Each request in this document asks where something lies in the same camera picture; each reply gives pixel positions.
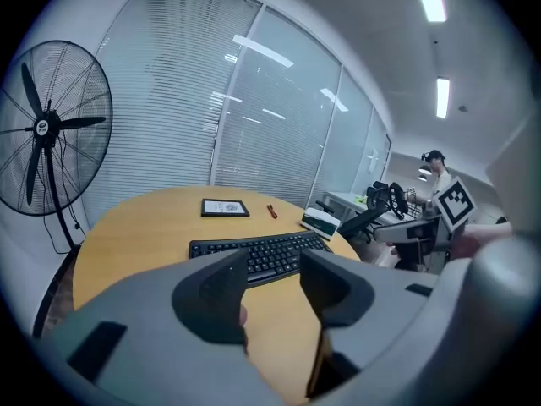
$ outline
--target fan stand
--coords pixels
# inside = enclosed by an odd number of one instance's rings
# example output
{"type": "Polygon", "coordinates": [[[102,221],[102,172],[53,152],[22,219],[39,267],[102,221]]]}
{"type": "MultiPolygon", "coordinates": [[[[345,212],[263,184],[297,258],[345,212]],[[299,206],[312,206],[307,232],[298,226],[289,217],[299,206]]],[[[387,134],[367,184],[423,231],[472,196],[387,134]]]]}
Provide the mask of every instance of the fan stand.
{"type": "Polygon", "coordinates": [[[68,225],[66,224],[66,220],[64,219],[64,215],[62,214],[62,207],[60,206],[60,200],[58,199],[58,192],[57,192],[57,186],[54,180],[54,168],[52,165],[52,148],[49,145],[46,145],[44,147],[45,151],[45,158],[46,158],[46,164],[47,164],[47,174],[49,176],[49,187],[51,188],[51,195],[52,195],[52,203],[54,204],[55,211],[57,212],[58,221],[60,222],[60,227],[62,228],[62,231],[64,232],[64,235],[66,236],[66,240],[68,241],[69,248],[72,251],[77,250],[77,246],[74,244],[74,240],[71,239],[71,235],[69,234],[68,225]]]}

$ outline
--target glass wall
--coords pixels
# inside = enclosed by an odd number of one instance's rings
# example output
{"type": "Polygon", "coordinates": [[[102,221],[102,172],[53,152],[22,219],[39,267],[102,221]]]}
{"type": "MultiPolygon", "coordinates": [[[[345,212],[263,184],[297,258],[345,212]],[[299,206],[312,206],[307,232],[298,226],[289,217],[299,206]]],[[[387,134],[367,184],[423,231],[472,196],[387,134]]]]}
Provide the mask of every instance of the glass wall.
{"type": "Polygon", "coordinates": [[[305,206],[320,163],[340,64],[266,10],[241,62],[217,152],[216,184],[305,206]]]}
{"type": "Polygon", "coordinates": [[[326,191],[350,192],[363,156],[372,104],[344,70],[325,144],[320,171],[309,205],[315,207],[326,191]]]}
{"type": "Polygon", "coordinates": [[[221,106],[260,5],[250,0],[130,0],[97,58],[109,79],[112,136],[85,191],[92,226],[118,202],[209,183],[221,106]]]}
{"type": "Polygon", "coordinates": [[[370,129],[363,158],[352,188],[353,193],[366,195],[366,189],[374,181],[381,180],[390,148],[391,141],[387,137],[385,125],[381,121],[380,115],[374,110],[370,119],[370,129]]]}
{"type": "Polygon", "coordinates": [[[172,186],[313,206],[325,191],[366,187],[385,166],[385,127],[350,74],[260,3],[129,0],[97,58],[114,118],[83,194],[91,226],[122,200],[172,186]]]}

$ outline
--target round wooden table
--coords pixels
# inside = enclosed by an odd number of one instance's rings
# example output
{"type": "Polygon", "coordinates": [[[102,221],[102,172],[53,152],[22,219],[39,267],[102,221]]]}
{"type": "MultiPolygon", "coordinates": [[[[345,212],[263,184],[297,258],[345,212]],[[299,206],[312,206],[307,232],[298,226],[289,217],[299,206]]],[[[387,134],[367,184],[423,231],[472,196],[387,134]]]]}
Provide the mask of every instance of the round wooden table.
{"type": "MultiPolygon", "coordinates": [[[[189,242],[293,233],[303,209],[283,200],[228,187],[164,189],[111,209],[90,230],[74,270],[74,307],[137,272],[188,259],[189,242]],[[242,200],[250,218],[201,216],[201,200],[242,200]],[[272,204],[277,219],[266,206],[272,204]]],[[[359,260],[335,233],[335,254],[359,260]]],[[[299,284],[299,275],[246,290],[249,360],[289,404],[303,403],[314,363],[320,323],[299,284]]]]}

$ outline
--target human hand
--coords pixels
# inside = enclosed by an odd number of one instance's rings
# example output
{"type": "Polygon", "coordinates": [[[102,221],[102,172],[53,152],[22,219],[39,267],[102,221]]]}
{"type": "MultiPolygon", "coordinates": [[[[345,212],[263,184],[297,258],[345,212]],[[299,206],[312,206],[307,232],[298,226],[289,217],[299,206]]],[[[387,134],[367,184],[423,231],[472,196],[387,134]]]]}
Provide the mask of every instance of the human hand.
{"type": "Polygon", "coordinates": [[[240,314],[238,315],[238,322],[240,323],[240,326],[244,326],[247,319],[248,319],[248,312],[246,311],[246,307],[244,307],[244,305],[241,304],[240,314]]]}

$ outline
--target keyboard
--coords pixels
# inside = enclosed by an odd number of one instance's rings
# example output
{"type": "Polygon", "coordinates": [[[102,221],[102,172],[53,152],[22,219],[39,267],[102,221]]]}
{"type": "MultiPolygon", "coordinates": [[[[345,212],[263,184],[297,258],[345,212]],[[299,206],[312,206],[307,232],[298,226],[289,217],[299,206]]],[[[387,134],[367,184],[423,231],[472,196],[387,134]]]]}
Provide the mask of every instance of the keyboard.
{"type": "Polygon", "coordinates": [[[248,287],[296,274],[302,250],[332,252],[316,232],[309,231],[260,238],[193,240],[189,243],[189,258],[235,249],[248,252],[248,287]]]}

